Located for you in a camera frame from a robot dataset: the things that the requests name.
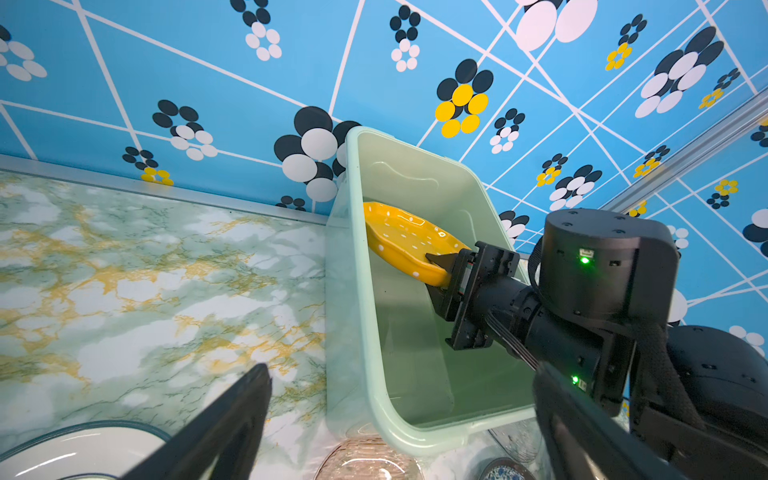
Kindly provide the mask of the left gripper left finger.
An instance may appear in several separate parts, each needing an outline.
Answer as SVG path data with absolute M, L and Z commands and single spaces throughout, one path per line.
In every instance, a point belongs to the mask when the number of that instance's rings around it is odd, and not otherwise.
M 268 366 L 255 365 L 125 479 L 247 479 L 272 395 Z

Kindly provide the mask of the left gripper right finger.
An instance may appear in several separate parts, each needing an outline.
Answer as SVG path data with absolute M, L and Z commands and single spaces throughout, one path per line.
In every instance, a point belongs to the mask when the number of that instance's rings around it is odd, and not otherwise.
M 609 479 L 682 479 L 546 362 L 533 379 L 536 418 L 554 477 L 593 479 L 591 464 Z

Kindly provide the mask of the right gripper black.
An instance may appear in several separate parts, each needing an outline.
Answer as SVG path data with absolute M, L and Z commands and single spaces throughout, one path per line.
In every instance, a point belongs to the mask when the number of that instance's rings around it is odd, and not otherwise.
M 477 247 L 425 254 L 431 264 L 451 272 L 447 287 L 428 288 L 436 314 L 452 324 L 446 343 L 455 351 L 494 342 L 507 351 L 532 351 L 543 307 L 533 287 L 515 277 L 520 255 L 484 242 Z

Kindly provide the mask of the yellow scalloped dotted plate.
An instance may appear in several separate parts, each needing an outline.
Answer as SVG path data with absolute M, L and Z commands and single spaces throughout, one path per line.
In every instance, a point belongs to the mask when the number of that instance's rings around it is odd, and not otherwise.
M 429 256 L 458 254 L 468 246 L 444 229 L 402 209 L 375 201 L 363 203 L 368 247 L 386 263 L 416 280 L 445 288 L 453 260 L 447 267 Z

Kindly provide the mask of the white plate teal emblem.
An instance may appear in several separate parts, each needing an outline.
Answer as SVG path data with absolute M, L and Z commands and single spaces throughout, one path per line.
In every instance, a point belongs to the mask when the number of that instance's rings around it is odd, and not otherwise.
M 171 436 L 151 425 L 104 420 L 65 427 L 1 454 L 3 479 L 119 479 Z

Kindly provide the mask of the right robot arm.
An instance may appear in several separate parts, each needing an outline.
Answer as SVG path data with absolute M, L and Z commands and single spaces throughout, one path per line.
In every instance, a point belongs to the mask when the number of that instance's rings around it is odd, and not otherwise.
M 484 242 L 432 254 L 430 291 L 456 350 L 500 343 L 535 373 L 558 479 L 763 479 L 767 362 L 734 335 L 670 327 L 678 253 L 667 227 L 606 210 L 548 215 L 516 253 Z

